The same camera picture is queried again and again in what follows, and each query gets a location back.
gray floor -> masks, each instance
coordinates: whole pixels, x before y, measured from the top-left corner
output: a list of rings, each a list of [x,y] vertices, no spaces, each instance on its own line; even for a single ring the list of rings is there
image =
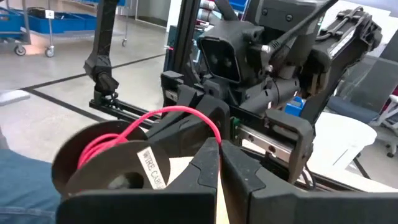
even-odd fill
[[[18,2],[11,1],[11,6],[19,7]],[[47,5],[45,0],[28,2],[35,6]],[[81,12],[72,4],[52,3],[61,11]],[[116,21],[117,30],[123,30],[123,25],[122,19]],[[128,39],[127,47],[121,46],[122,37],[113,39],[113,65],[164,53],[165,29],[129,21]],[[0,89],[24,88],[84,73],[83,64],[91,52],[92,39],[57,40],[54,58],[42,55],[48,45],[46,38],[34,35],[33,40],[33,45],[27,47],[29,55],[25,57],[16,56],[12,49],[5,46],[0,47]],[[157,57],[114,69],[113,75],[121,83],[118,89],[120,99],[147,110],[160,108],[159,75],[163,62],[164,57]],[[81,77],[36,90],[104,119],[114,119],[88,107],[93,85],[88,77]],[[51,161],[62,143],[73,133],[95,122],[34,95],[29,100],[0,108],[0,126],[10,147],[23,155],[44,161]],[[398,188],[398,159],[387,158],[386,152],[383,145],[375,143],[364,149],[359,161],[372,179]],[[348,170],[359,174],[355,166],[350,166]]]

label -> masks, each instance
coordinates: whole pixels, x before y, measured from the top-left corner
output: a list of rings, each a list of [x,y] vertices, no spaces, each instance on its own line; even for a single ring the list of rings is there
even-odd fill
[[[333,58],[347,43],[351,38],[353,38],[355,33],[355,29],[353,29],[349,34],[344,37],[343,40],[341,40],[336,47],[330,51],[330,56]]]
[[[149,179],[149,182],[153,189],[164,189],[166,183],[162,177],[159,166],[157,165],[155,155],[150,147],[137,153],[137,156],[141,162],[142,167]]]
[[[321,25],[322,25],[322,22],[323,22],[323,16],[321,16],[321,18],[319,18],[318,26],[321,26]]]
[[[45,11],[45,18],[46,19],[54,19],[55,13],[53,10],[46,10]]]

blue jeans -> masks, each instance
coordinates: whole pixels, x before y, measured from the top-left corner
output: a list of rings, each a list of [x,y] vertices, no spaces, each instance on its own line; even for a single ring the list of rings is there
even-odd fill
[[[55,223],[59,203],[51,164],[0,149],[0,224]]]

blue storage bin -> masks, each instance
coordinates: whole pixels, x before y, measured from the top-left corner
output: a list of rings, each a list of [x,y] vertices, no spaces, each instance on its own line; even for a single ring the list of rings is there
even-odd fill
[[[85,30],[95,30],[97,25],[97,17],[82,13],[72,13],[72,14],[82,18],[85,21]]]
[[[0,32],[21,32],[24,17],[12,10],[0,7]],[[19,38],[22,34],[0,34],[0,38]]]
[[[300,116],[301,110],[304,108],[304,101],[300,97],[296,96],[293,99],[293,103],[286,104],[285,113],[294,116]]]
[[[243,12],[246,6],[246,0],[229,0],[230,5],[236,11]]]
[[[94,4],[98,4],[100,0],[84,0],[84,2],[92,2]],[[118,6],[125,6],[126,5],[126,0],[119,0]]]
[[[55,18],[52,20],[52,33],[62,34],[67,31],[77,31],[85,29],[85,22],[83,18],[75,16],[71,13],[56,12]],[[29,27],[31,30],[41,34],[49,34],[50,26],[48,19],[42,19],[35,16],[29,16]]]

white table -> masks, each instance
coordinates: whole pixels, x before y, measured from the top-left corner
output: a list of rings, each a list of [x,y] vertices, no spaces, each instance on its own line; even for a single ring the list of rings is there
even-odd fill
[[[374,143],[377,136],[367,124],[331,113],[322,113],[315,128],[317,136],[308,161],[312,169],[346,169],[364,147]]]

